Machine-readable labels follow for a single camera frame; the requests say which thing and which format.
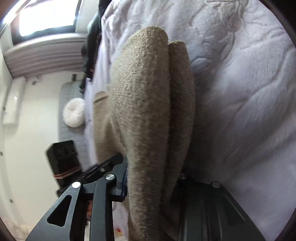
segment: bed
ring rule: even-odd
[[[296,51],[259,0],[113,0],[87,82],[85,138],[95,160],[92,101],[108,90],[109,70],[126,40],[159,26],[186,43],[194,73],[196,118],[186,173],[220,181],[267,241],[296,207]]]
[[[84,138],[85,125],[81,125],[77,128],[72,128],[66,125],[63,120],[63,110],[69,100],[73,98],[83,98],[83,94],[79,88],[80,82],[68,82],[65,83],[59,92],[59,141],[73,140],[75,148],[78,153],[79,162],[81,164],[82,171],[86,171],[90,167],[96,164],[96,160],[89,155],[88,139]]]

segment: gray quilted headboard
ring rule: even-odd
[[[61,87],[59,92],[59,140],[60,142],[68,140],[74,141],[82,170],[85,171],[92,165],[90,164],[84,141],[84,125],[72,128],[67,126],[63,121],[63,109],[67,102],[73,98],[83,98],[82,93],[79,92],[79,85],[79,81],[66,83]]]

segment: white round pillow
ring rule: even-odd
[[[85,100],[75,98],[70,100],[63,110],[63,120],[70,127],[78,127],[84,123]]]

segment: beige towel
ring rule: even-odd
[[[176,239],[178,215],[170,212],[170,197],[188,151],[195,111],[185,44],[168,44],[162,29],[145,28],[127,41],[113,63],[111,81],[111,95],[97,96],[94,104],[95,144],[99,160],[113,154],[101,150],[104,140],[98,140],[109,126],[108,134],[123,149],[107,137],[115,146],[105,146],[107,150],[126,150],[129,240],[157,241],[159,229]]]

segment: dark clothing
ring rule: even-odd
[[[81,55],[83,58],[82,71],[85,73],[80,85],[82,93],[84,93],[85,90],[86,78],[93,78],[96,59],[98,56],[98,49],[101,43],[101,18],[110,2],[111,0],[99,1],[98,15],[96,19],[93,21],[90,33],[88,34],[86,41],[81,48]]]

